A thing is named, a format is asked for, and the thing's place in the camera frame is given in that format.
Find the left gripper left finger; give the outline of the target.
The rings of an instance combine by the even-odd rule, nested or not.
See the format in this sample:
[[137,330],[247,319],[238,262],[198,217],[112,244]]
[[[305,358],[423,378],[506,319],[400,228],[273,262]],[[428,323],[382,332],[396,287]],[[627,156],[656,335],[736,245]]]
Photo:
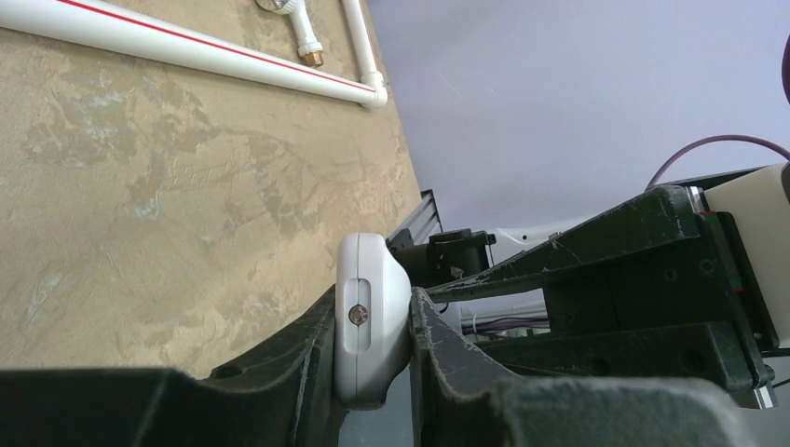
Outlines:
[[204,379],[172,368],[1,374],[5,446],[334,446],[334,292]]

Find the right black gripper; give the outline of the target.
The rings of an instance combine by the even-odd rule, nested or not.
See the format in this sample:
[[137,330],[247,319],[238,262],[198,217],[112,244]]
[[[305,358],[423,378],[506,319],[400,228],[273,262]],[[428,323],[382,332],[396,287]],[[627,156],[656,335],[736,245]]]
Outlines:
[[697,215],[682,186],[648,190],[426,294],[438,304],[540,288],[550,334],[477,344],[515,373],[699,378],[746,408],[778,403],[762,356],[774,338],[734,220]]

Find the white remote control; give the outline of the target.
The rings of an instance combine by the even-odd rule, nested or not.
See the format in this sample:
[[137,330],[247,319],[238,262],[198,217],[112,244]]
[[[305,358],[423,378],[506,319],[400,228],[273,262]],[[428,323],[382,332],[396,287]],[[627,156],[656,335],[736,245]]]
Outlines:
[[337,251],[334,393],[351,409],[378,408],[411,357],[411,283],[374,233],[351,233]]

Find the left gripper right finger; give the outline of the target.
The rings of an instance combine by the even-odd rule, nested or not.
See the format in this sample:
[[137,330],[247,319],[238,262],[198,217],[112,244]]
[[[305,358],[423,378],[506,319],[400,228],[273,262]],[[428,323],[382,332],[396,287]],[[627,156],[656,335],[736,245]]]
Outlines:
[[417,446],[752,446],[722,390],[702,380],[529,377],[446,324],[412,291]]

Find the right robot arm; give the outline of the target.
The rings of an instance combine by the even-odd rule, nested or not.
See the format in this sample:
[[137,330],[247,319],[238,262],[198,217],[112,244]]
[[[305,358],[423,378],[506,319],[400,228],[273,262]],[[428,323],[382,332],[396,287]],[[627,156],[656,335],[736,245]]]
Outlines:
[[388,242],[436,304],[541,291],[532,317],[495,317],[474,331],[530,328],[481,342],[521,375],[690,377],[764,408],[779,346],[733,216],[705,210],[683,185],[647,190],[534,248],[493,261],[498,237],[469,229],[416,244]]

